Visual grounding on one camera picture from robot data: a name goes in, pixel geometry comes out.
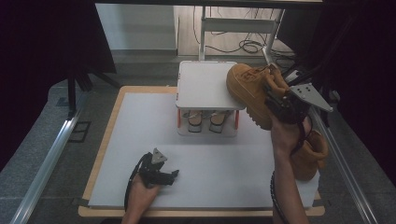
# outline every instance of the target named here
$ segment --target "metal frame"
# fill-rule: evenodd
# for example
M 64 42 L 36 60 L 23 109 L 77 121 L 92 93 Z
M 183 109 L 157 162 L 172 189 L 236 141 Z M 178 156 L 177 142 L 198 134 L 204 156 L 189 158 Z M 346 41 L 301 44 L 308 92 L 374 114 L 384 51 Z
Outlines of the metal frame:
M 201 17 L 201 43 L 199 48 L 199 61 L 205 60 L 205 32 L 232 32 L 232 33 L 261 33 L 270 34 L 267 46 L 262 48 L 265 61 L 272 63 L 271 49 L 276 38 L 285 9 L 280 9 L 279 14 L 272 20 L 249 20 L 249 19 L 223 19 L 207 18 L 206 9 L 202 7 Z
M 64 150 L 67 139 L 69 138 L 73 128 L 76 125 L 76 122 L 78 121 L 81 110 L 86 103 L 87 96 L 88 93 L 82 93 L 78 99 L 78 106 L 75 116 L 71 119 L 67 119 L 64 122 L 64 126 L 59 131 L 58 136 L 50 148 L 46 159 L 44 159 L 43 163 L 41 164 L 40 169 L 38 170 L 35 179 L 27 190 L 20 207 L 17 209 L 14 215 L 14 218 L 11 219 L 11 224 L 27 223 L 30 215 L 32 215 L 35 205 L 37 204 L 44 187 L 46 187 L 47 182 L 50 179 L 50 175 L 52 174 L 52 171 Z
M 324 7 L 351 7 L 359 0 L 95 0 L 95 3 L 165 5 L 165 6 L 206 6 L 206 7 L 267 7 L 292 9 L 322 9 Z
M 355 176 L 352 174 L 352 171 L 349 169 L 347 165 L 347 161 L 344 158 L 344 155 L 341 151 L 341 148 L 338 146 L 337 142 L 332 135 L 332 131 L 330 128 L 326 127 L 320 118 L 319 112 L 316 108 L 312 108 L 311 110 L 315 121 L 317 122 L 321 132 L 326 137 L 329 142 L 329 150 L 334 156 L 335 164 L 337 165 L 341 176 L 343 177 L 346 186 L 351 194 L 353 201 L 358 207 L 359 212 L 361 213 L 361 217 L 366 224 L 374 224 L 378 223 L 373 209 L 370 203 L 367 201 L 367 198 L 364 195 L 361 186 L 358 184 L 358 181 L 355 179 Z

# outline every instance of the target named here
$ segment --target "tan work boot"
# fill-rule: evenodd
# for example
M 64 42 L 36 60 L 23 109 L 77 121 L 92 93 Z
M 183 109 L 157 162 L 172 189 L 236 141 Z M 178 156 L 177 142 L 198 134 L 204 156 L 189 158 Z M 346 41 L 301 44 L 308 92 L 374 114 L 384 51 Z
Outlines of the tan work boot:
M 273 63 L 259 68 L 246 64 L 234 65 L 227 74 L 227 90 L 239 103 L 247 107 L 247 113 L 264 130 L 270 130 L 272 121 L 265 105 L 264 84 L 268 84 L 279 97 L 289 89 L 280 70 Z
M 291 167 L 298 180 L 310 180 L 318 168 L 324 167 L 324 159 L 329 155 L 325 138 L 317 131 L 307 136 L 303 146 L 291 155 Z

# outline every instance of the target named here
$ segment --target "white wall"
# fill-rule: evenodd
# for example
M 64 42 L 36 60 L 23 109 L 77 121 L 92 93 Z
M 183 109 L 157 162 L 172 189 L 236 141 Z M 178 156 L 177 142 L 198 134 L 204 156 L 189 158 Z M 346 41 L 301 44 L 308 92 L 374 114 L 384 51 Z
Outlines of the white wall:
M 173 6 L 96 4 L 110 49 L 176 49 Z

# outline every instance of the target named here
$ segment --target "cable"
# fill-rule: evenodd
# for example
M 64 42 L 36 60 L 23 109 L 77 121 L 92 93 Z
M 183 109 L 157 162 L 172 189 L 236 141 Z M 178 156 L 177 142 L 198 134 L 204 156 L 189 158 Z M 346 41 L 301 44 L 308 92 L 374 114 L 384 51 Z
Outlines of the cable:
M 257 19 L 258 15 L 259 15 L 259 11 L 260 11 L 259 8 L 251 8 L 245 14 L 244 18 L 248 15 L 248 13 L 251 13 L 251 18 L 252 19 Z M 273 13 L 274 13 L 274 9 L 272 8 L 269 20 L 271 20 L 271 18 L 273 16 Z M 210 7 L 210 16 L 211 15 L 212 15 L 212 7 Z M 198 40 L 196 31 L 195 31 L 195 7 L 193 8 L 193 12 L 192 12 L 192 29 L 194 31 L 194 37 L 195 37 L 196 42 L 198 44 L 201 44 L 200 41 Z M 216 33 L 215 34 L 215 33 L 211 32 L 212 35 L 224 35 L 224 34 L 227 34 L 227 33 L 228 32 L 220 32 L 220 33 Z M 233 52 L 236 52 L 236 51 L 242 49 L 246 53 L 255 54 L 255 53 L 258 53 L 258 52 L 262 51 L 262 49 L 265 46 L 267 46 L 266 40 L 267 40 L 268 34 L 265 34 L 265 38 L 262 36 L 262 34 L 258 34 L 257 33 L 255 35 L 258 35 L 262 39 L 263 43 L 260 43 L 258 41 L 254 41 L 254 40 L 250 40 L 250 38 L 252 36 L 252 33 L 248 33 L 247 36 L 245 37 L 245 39 L 241 40 L 239 42 L 239 48 L 238 49 L 223 50 L 223 49 L 217 49 L 217 48 L 214 48 L 214 47 L 208 46 L 208 45 L 205 45 L 205 48 L 214 49 L 214 50 L 217 50 L 217 51 L 223 52 L 223 53 L 233 53 Z M 279 51 L 279 50 L 271 50 L 271 51 L 276 57 L 281 57 L 280 59 L 276 59 L 276 62 L 277 61 L 281 61 L 281 60 L 293 60 L 292 56 L 286 56 L 286 55 L 279 54 L 279 52 L 289 53 L 288 51 Z
M 273 200 L 274 208 L 276 209 L 278 216 L 280 217 L 280 219 L 284 224 L 289 224 L 288 219 L 286 218 L 285 214 L 283 213 L 282 209 L 277 203 L 276 192 L 275 192 L 275 171 L 273 171 L 273 174 L 271 176 L 270 190 L 271 190 L 271 198 Z
M 314 129 L 314 123 L 313 123 L 312 118 L 311 118 L 311 116 L 309 114 L 307 114 L 306 116 L 308 117 L 309 124 L 311 125 L 311 129 L 309 130 L 308 134 L 306 135 L 306 136 L 309 136 L 309 134 L 311 134 L 312 130 Z
M 262 9 L 262 14 L 264 13 L 265 8 Z M 260 19 L 262 19 L 262 14 L 260 15 Z
M 271 55 L 275 59 L 275 63 L 282 68 L 282 74 L 285 74 L 285 72 L 288 72 L 290 70 L 290 67 L 294 63 L 295 56 L 294 54 L 282 54 L 279 53 L 282 51 L 279 50 L 271 50 Z
M 126 187 L 125 197 L 124 197 L 124 209 L 125 209 L 125 211 L 128 208 L 129 193 L 131 191 L 131 187 L 132 187 L 132 183 L 134 181 L 134 177 L 136 176 L 136 174 L 137 174 L 137 172 L 139 170 L 140 164 L 142 164 L 143 160 L 145 160 L 148 156 L 149 156 L 149 154 L 143 155 L 143 157 L 139 160 L 137 165 L 134 167 L 134 170 L 132 171 L 132 174 L 131 174 L 131 176 L 128 179 L 128 185 Z

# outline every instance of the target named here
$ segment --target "white platform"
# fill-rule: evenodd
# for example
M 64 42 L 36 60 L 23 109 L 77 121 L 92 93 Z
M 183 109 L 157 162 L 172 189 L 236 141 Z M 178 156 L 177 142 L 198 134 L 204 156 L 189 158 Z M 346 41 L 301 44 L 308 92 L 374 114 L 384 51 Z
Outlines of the white platform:
M 232 62 L 180 63 L 176 105 L 180 109 L 242 110 L 228 93 L 225 81 Z
M 128 178 L 139 159 L 157 147 L 168 161 L 162 171 L 180 173 L 153 203 L 158 209 L 272 207 L 274 170 L 270 133 L 240 113 L 238 135 L 186 137 L 177 133 L 174 94 L 126 93 L 89 202 L 121 208 Z M 319 174 L 297 181 L 305 207 L 312 206 Z

